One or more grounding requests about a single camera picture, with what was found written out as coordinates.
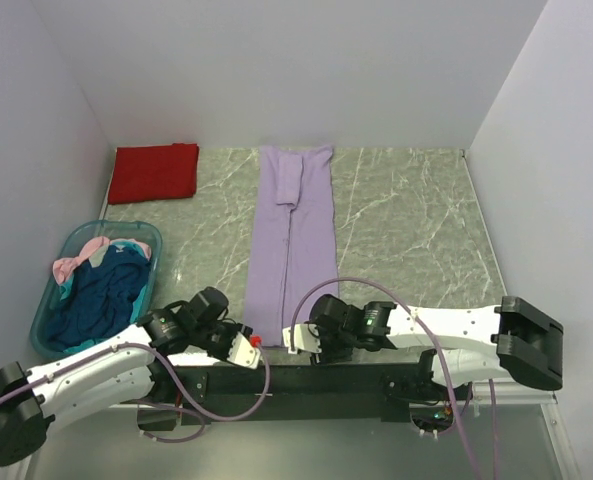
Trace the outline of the lavender t shirt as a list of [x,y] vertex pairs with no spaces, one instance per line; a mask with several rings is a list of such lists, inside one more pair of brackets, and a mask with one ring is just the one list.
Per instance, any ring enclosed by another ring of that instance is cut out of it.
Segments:
[[266,347],[281,347],[299,301],[338,276],[333,153],[331,146],[259,149],[243,323]]

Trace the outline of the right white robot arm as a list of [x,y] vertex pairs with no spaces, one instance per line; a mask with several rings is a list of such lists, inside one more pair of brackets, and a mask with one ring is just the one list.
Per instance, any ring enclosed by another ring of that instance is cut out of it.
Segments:
[[563,386],[562,324],[515,296],[495,306],[439,309],[384,301],[358,308],[326,294],[293,335],[318,363],[347,361],[356,349],[431,351],[431,364],[414,377],[428,399],[449,386],[496,378],[542,391]]

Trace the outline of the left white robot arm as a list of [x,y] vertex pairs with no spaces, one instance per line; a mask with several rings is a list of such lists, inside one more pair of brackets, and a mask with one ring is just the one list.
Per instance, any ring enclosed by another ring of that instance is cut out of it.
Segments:
[[189,301],[149,311],[71,356],[29,370],[17,362],[0,368],[0,467],[32,455],[50,427],[83,417],[85,406],[99,410],[146,396],[155,402],[169,399],[176,378],[167,371],[172,368],[168,358],[188,347],[218,361],[257,368],[261,354],[251,343],[252,330],[227,318],[228,306],[222,292],[207,287]]

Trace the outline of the teal plastic laundry basket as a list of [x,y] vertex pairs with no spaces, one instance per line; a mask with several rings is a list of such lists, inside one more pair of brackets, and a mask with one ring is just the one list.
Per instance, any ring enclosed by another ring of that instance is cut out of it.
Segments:
[[62,359],[108,339],[150,305],[163,246],[158,228],[142,221],[87,222],[70,233],[56,260],[76,256],[100,236],[112,244],[98,267],[85,261],[64,285],[53,275],[48,280],[30,329],[34,350],[46,359]]

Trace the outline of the pink garment in basket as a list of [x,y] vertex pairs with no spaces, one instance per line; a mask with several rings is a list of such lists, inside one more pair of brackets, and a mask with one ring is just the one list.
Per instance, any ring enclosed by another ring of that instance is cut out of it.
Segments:
[[64,285],[85,261],[88,261],[92,267],[98,267],[111,244],[112,241],[108,237],[94,237],[82,247],[76,256],[56,260],[52,265],[52,275],[56,283]]

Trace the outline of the folded red t shirt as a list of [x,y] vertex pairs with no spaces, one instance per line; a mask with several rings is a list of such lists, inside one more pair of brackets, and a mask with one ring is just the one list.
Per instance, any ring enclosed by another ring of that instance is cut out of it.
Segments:
[[197,144],[118,147],[110,205],[191,198],[197,191]]

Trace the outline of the aluminium frame rail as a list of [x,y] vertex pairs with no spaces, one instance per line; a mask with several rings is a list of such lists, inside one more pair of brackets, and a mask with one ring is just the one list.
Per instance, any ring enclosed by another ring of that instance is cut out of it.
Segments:
[[325,394],[375,394],[407,403],[432,404],[447,398],[430,363],[357,364],[331,366],[278,365],[268,373],[237,367],[176,367],[173,373],[160,361],[121,374],[86,370],[91,376],[76,380],[72,372],[56,375],[32,370],[28,382],[40,405],[50,413],[82,402],[88,394],[102,407],[150,399],[169,402],[184,388],[199,403],[217,397],[259,394],[321,397]]

